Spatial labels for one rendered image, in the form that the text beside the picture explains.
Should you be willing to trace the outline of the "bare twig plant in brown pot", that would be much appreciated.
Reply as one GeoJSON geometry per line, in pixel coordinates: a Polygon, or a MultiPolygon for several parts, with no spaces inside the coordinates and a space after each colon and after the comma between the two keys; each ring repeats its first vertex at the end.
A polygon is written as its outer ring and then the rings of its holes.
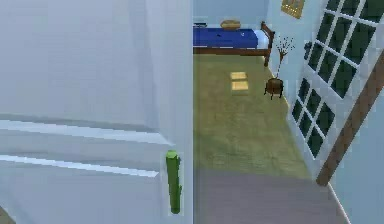
{"type": "Polygon", "coordinates": [[[284,82],[279,78],[280,68],[284,57],[288,54],[290,50],[293,50],[295,46],[293,45],[293,39],[284,37],[279,40],[279,43],[276,45],[276,49],[279,52],[279,64],[277,68],[276,76],[270,78],[265,85],[264,94],[269,94],[270,99],[273,99],[274,95],[282,97],[284,90],[284,82]]]}

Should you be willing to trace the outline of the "tan round cushion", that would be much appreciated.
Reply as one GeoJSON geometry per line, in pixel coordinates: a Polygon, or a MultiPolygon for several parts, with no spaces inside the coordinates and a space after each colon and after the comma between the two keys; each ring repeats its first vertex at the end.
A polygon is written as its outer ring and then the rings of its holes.
{"type": "Polygon", "coordinates": [[[241,23],[238,20],[223,20],[220,27],[224,30],[237,30],[241,27],[241,23]]]}

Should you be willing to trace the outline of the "white panelled room door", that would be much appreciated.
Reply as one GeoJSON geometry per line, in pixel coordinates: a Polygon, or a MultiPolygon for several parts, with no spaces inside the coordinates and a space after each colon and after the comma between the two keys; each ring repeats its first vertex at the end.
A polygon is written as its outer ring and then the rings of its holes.
{"type": "Polygon", "coordinates": [[[192,0],[0,0],[0,208],[15,224],[193,224],[192,67],[192,0]]]}

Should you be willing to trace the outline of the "white glazed room door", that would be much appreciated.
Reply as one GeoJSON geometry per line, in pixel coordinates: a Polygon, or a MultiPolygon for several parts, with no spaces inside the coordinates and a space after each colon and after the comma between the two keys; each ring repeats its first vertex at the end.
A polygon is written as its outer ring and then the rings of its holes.
{"type": "Polygon", "coordinates": [[[311,176],[321,170],[384,49],[384,0],[321,0],[288,124],[311,176]]]}

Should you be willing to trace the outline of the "blue bed with wooden frame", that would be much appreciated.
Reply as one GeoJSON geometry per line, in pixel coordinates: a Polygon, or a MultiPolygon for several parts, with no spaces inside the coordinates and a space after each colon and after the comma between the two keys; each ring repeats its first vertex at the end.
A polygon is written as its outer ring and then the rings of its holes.
{"type": "Polygon", "coordinates": [[[275,32],[264,21],[259,29],[193,28],[193,53],[214,55],[263,56],[269,65],[275,32]]]}

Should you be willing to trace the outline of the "gold framed wall picture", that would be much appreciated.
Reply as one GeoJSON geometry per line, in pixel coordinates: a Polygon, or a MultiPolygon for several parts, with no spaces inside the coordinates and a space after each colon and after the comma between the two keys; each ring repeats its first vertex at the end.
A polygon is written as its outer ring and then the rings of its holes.
{"type": "Polygon", "coordinates": [[[282,0],[281,11],[296,19],[300,19],[304,2],[305,0],[282,0]]]}

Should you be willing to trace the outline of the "brown wooden door frame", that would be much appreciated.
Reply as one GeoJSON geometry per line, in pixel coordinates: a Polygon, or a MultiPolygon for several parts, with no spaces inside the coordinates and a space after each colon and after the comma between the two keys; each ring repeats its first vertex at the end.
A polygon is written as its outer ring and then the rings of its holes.
{"type": "Polygon", "coordinates": [[[327,186],[351,145],[364,119],[384,86],[384,50],[381,52],[371,74],[356,100],[338,138],[336,139],[325,163],[323,164],[316,183],[327,186]]]}

